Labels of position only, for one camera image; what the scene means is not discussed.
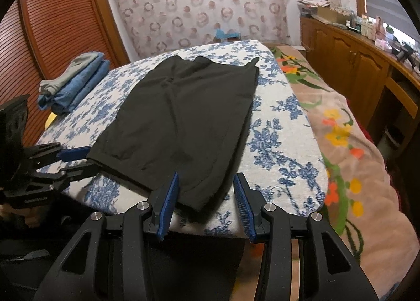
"metal screw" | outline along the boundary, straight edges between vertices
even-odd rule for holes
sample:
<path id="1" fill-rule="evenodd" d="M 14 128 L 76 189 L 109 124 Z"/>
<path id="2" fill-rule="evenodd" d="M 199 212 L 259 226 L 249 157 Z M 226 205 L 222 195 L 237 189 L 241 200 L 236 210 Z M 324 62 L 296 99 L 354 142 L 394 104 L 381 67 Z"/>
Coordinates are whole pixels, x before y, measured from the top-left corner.
<path id="1" fill-rule="evenodd" d="M 273 203 L 267 203 L 264 205 L 264 209 L 267 211 L 274 211 L 276 209 L 276 206 Z"/>
<path id="2" fill-rule="evenodd" d="M 99 221 L 102 218 L 102 213 L 101 212 L 94 212 L 90 215 L 90 219 L 92 221 Z"/>
<path id="3" fill-rule="evenodd" d="M 139 210 L 146 210 L 149 208 L 149 203 L 148 202 L 140 202 L 139 204 L 137 204 L 137 209 Z"/>
<path id="4" fill-rule="evenodd" d="M 318 212 L 312 213 L 311 217 L 312 217 L 312 219 L 314 221 L 320 221 L 320 220 L 322 220 L 322 215 L 320 213 L 318 213 Z"/>

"blue folded garment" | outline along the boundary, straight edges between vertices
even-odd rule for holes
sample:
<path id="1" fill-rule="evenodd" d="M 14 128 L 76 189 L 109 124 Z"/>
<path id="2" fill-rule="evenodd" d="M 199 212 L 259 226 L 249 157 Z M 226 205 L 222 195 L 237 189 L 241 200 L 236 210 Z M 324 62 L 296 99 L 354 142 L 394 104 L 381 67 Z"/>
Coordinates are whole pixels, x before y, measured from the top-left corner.
<path id="1" fill-rule="evenodd" d="M 101 82 L 101 80 L 108 74 L 109 72 L 109 65 L 110 61 L 104 60 L 99 65 L 99 68 L 93 74 L 93 76 L 86 82 L 85 86 L 82 88 L 81 91 L 75 96 L 74 100 L 70 103 L 68 107 L 63 106 L 58 103 L 54 103 L 51 106 L 51 111 L 54 114 L 61 115 L 64 113 L 73 112 L 74 108 L 96 87 L 96 85 Z"/>
<path id="2" fill-rule="evenodd" d="M 38 106 L 41 110 L 47 109 L 54 104 L 61 105 L 64 109 L 68 108 L 77 94 L 83 89 L 89 79 L 95 74 L 99 68 L 104 54 L 99 53 L 98 57 L 94 59 L 85 69 L 74 76 L 69 82 L 65 84 L 55 95 L 38 97 Z"/>

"trash can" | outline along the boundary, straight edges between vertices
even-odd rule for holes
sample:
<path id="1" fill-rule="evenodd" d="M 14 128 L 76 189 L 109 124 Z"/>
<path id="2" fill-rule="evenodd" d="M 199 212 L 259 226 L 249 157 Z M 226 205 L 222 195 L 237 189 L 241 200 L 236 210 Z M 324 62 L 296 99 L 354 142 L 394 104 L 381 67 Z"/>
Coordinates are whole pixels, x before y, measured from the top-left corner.
<path id="1" fill-rule="evenodd" d="M 398 150 L 404 140 L 404 135 L 394 125 L 385 127 L 385 134 L 382 137 L 377 148 L 381 152 L 384 161 L 388 161 L 392 155 Z"/>

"cardboard box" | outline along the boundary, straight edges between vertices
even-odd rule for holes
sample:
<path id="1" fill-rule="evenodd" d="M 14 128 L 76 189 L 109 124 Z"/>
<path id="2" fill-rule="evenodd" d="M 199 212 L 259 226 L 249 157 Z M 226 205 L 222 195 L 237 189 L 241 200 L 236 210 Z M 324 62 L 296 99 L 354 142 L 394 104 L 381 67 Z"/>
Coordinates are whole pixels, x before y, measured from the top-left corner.
<path id="1" fill-rule="evenodd" d="M 345 16 L 337 11 L 331 10 L 330 8 L 318 8 L 318 16 L 330 21 L 331 23 L 339 23 L 346 25 L 346 22 L 351 19 L 351 16 Z"/>

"white and blue floral cover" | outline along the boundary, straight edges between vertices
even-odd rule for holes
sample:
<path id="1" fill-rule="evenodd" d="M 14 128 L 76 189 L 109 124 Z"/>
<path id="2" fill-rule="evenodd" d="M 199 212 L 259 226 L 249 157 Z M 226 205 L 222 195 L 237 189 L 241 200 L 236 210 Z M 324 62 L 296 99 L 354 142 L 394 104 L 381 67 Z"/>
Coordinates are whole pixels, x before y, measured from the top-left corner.
<path id="1" fill-rule="evenodd" d="M 68 148 L 92 146 L 115 119 L 131 89 L 158 63 L 173 55 L 188 60 L 204 56 L 214 62 L 232 65 L 244 65 L 254 57 L 260 58 L 251 126 L 239 172 L 245 174 L 251 188 L 262 192 L 267 202 L 277 204 L 288 213 L 308 215 L 318 209 L 328 185 L 321 152 L 306 114 L 274 56 L 258 41 L 181 49 L 112 70 L 71 114 L 56 120 L 44 132 L 39 144 L 60 142 Z M 58 162 L 42 171 L 57 172 L 74 164 Z M 65 193 L 111 214 L 125 212 L 147 198 L 102 175 L 73 182 Z M 182 214 L 175 213 L 170 229 L 197 235 L 244 237 L 233 187 L 208 222 L 189 223 Z"/>

